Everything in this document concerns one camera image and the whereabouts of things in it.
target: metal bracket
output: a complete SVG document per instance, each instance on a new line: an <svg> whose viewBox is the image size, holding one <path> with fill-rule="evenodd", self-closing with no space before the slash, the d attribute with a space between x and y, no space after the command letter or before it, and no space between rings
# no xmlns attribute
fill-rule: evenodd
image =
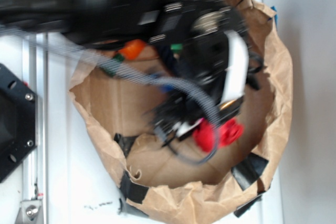
<svg viewBox="0 0 336 224"><path fill-rule="evenodd" d="M25 200L21 202L15 224L43 224L44 211L42 200Z"/></svg>

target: white wall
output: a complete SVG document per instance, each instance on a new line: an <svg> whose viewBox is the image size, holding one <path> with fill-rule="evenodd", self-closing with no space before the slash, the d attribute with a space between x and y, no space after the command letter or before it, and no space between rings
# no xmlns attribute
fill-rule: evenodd
<svg viewBox="0 0 336 224"><path fill-rule="evenodd" d="M293 123L280 163L286 224L336 223L336 0L264 0L294 65Z"/></svg>

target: orange object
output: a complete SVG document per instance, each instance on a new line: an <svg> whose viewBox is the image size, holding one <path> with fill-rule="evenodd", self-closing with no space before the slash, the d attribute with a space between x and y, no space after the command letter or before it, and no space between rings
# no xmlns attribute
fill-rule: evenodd
<svg viewBox="0 0 336 224"><path fill-rule="evenodd" d="M119 50L126 60L134 60L139 56L141 51L145 48L146 43L140 39L135 39L127 42L123 49Z"/></svg>

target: green object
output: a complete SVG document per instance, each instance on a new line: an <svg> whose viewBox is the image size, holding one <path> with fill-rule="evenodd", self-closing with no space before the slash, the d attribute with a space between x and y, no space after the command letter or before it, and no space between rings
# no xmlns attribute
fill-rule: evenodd
<svg viewBox="0 0 336 224"><path fill-rule="evenodd" d="M114 57L113 57L114 60L117 60L119 62L123 62L125 60L124 56L121 55L121 54L116 54ZM111 71L110 69L108 68L104 68L104 67L101 67L101 70L103 70L109 77L114 77L116 75L116 72L114 71Z"/></svg>
<svg viewBox="0 0 336 224"><path fill-rule="evenodd" d="M179 54L183 49L183 45L182 44L172 44L170 46L170 49L174 52L174 54Z"/></svg>

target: black tape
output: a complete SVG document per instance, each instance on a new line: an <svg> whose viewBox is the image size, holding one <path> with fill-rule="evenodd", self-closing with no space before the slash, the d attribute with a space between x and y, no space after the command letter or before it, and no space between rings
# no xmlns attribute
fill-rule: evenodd
<svg viewBox="0 0 336 224"><path fill-rule="evenodd" d="M130 199L135 203L142 204L148 189L149 188L146 186L133 183L128 172L124 172L121 179L120 190L125 198Z"/></svg>
<svg viewBox="0 0 336 224"><path fill-rule="evenodd" d="M268 160L250 153L242 162L231 168L232 175L244 191L262 175Z"/></svg>
<svg viewBox="0 0 336 224"><path fill-rule="evenodd" d="M251 208L251 206L254 205L255 202L261 201L261 196L262 194L259 194L256 198L254 198L253 200L249 201L248 203L240 206L237 208L236 211L233 212L233 214L239 218L241 217L247 210L249 210Z"/></svg>
<svg viewBox="0 0 336 224"><path fill-rule="evenodd" d="M114 135L114 140L119 144L120 148L124 152L125 157L128 156L129 152L131 151L131 148L137 139L138 136L123 136L119 133Z"/></svg>
<svg viewBox="0 0 336 224"><path fill-rule="evenodd" d="M119 202L120 202L119 214L121 214L122 212L126 212L128 214L136 215L139 217L144 217L144 218L149 217L147 214L145 214L143 211L139 210L138 208L127 204L126 199L123 195L121 195L121 198L119 198Z"/></svg>

